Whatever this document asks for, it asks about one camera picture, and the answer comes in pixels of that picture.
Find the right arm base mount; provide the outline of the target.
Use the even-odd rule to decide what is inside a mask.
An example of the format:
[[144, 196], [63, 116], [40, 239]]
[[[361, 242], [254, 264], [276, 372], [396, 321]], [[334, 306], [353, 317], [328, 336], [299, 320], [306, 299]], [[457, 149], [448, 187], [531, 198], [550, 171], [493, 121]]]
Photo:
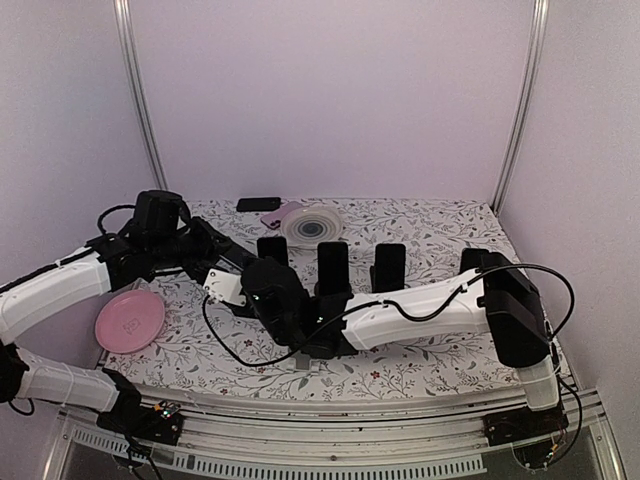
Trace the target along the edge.
[[490, 446], [505, 445], [566, 430], [569, 426], [563, 407], [532, 411], [527, 406], [487, 414], [483, 432]]

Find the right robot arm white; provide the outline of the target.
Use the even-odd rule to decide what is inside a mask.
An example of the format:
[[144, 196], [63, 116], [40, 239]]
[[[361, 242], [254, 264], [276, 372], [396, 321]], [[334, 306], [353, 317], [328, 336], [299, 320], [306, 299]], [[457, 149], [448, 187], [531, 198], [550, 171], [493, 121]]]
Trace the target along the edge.
[[429, 335], [488, 333], [525, 393], [517, 427], [537, 436], [554, 422], [560, 400], [539, 291], [499, 253], [472, 249], [464, 262], [466, 270], [429, 285], [355, 294], [339, 277], [310, 294], [292, 268], [265, 258], [235, 276], [230, 301], [249, 307], [276, 344], [313, 359]]

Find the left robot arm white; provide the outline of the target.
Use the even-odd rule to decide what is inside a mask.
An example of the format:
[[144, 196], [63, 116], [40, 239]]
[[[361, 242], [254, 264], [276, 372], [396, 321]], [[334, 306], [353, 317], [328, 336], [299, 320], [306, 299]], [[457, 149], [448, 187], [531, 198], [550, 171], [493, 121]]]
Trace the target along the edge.
[[255, 254], [191, 215], [181, 195], [162, 190], [138, 194], [132, 216], [117, 232], [99, 236], [73, 253], [1, 288], [1, 400], [43, 400], [109, 412], [128, 434], [148, 426], [135, 387], [118, 373], [71, 364], [68, 354], [38, 345], [38, 333], [71, 326], [101, 297], [139, 281], [152, 282], [172, 272], [202, 286], [211, 299], [244, 306], [240, 285], [231, 275], [255, 260]]

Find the silver folding phone stand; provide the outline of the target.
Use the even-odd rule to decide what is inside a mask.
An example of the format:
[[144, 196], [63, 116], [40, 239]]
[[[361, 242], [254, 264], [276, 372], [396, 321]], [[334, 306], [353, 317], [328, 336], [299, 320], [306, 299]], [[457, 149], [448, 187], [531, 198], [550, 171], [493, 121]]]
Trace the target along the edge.
[[296, 353], [284, 362], [284, 366], [291, 372], [318, 372], [320, 361], [306, 354]]

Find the small black phone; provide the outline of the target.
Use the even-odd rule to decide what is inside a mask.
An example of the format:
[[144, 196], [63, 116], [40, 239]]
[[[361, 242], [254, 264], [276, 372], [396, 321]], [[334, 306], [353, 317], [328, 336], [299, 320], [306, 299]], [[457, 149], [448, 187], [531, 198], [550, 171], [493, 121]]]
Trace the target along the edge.
[[405, 287], [406, 247], [400, 243], [382, 243], [376, 246], [372, 267], [374, 293], [403, 290]]

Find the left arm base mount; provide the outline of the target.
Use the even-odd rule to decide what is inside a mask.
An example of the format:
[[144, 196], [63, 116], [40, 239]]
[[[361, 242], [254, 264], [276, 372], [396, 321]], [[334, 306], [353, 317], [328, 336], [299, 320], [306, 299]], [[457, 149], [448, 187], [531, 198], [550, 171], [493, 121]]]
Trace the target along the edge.
[[178, 444], [185, 420], [179, 403], [162, 400], [144, 406], [141, 393], [122, 374], [111, 369], [102, 372], [115, 383], [118, 396], [109, 411], [98, 414], [98, 427], [134, 439]]

